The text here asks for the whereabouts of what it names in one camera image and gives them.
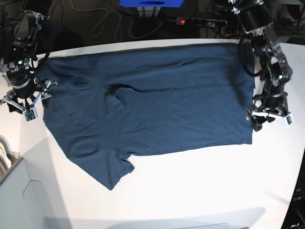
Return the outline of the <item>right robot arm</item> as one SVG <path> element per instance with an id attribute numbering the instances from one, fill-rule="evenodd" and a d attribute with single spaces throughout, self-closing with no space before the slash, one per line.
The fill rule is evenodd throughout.
<path id="1" fill-rule="evenodd" d="M 24 20 L 33 22 L 28 35 L 21 36 L 17 31 L 8 56 L 0 59 L 0 75 L 11 87 L 0 99 L 0 103 L 6 103 L 10 112 L 22 114 L 28 122 L 38 117 L 36 105 L 39 101 L 46 107 L 48 100 L 55 96 L 50 87 L 58 83 L 55 80 L 42 80 L 38 76 L 52 49 L 50 42 L 45 56 L 38 61 L 35 53 L 38 35 L 43 27 L 50 32 L 49 18 L 39 12 L 25 10 L 22 21 Z"/>

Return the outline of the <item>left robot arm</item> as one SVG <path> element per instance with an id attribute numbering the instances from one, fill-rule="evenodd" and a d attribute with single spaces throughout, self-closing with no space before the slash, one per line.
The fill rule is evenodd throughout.
<path id="1" fill-rule="evenodd" d="M 280 42 L 272 28 L 273 19 L 262 0 L 231 0 L 231 11 L 237 16 L 244 33 L 238 44 L 238 57 L 245 72 L 251 77 L 259 77 L 264 83 L 261 94 L 253 96 L 253 104 L 247 109 L 247 120 L 252 129 L 259 131 L 265 122 L 282 120 L 285 125 L 293 123 L 288 111 L 285 84 L 293 75 Z M 254 55 L 258 57 L 261 71 L 251 72 L 243 58 L 245 37 L 251 40 Z"/>

